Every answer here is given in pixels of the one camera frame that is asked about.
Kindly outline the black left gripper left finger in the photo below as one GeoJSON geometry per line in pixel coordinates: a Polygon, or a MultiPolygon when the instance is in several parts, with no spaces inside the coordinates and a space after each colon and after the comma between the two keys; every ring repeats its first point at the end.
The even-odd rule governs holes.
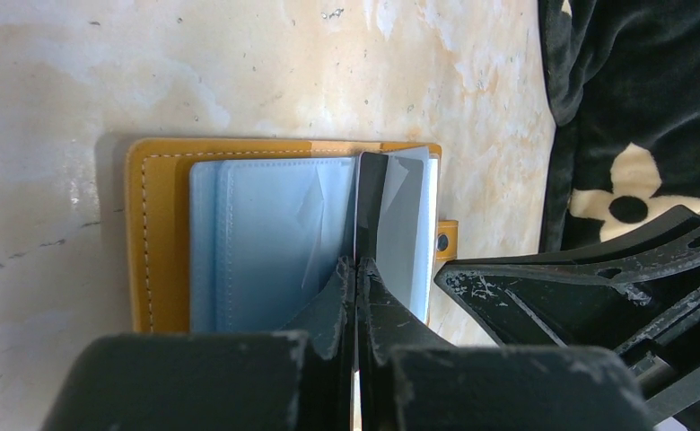
{"type": "Polygon", "coordinates": [[[74,361],[46,430],[349,430],[355,265],[276,331],[120,334],[74,361]]]}

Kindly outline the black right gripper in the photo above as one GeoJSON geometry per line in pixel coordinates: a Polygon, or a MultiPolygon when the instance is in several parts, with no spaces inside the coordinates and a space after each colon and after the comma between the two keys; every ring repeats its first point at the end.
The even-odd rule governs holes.
{"type": "Polygon", "coordinates": [[[498,344],[617,352],[652,425],[700,430],[700,215],[686,207],[575,250],[454,260],[435,282],[498,344]]]}

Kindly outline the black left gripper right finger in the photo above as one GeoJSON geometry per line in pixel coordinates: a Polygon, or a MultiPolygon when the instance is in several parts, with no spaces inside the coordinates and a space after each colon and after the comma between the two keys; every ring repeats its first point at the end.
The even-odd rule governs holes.
{"type": "Polygon", "coordinates": [[[457,347],[356,270],[365,430],[649,430],[634,377],[599,347],[457,347]]]}

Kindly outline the black flower-pattern blanket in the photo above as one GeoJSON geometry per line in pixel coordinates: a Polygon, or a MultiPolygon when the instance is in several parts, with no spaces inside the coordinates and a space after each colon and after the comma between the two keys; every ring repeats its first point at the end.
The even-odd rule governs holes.
{"type": "Polygon", "coordinates": [[[700,215],[700,1],[542,1],[556,123],[539,248],[700,215]]]}

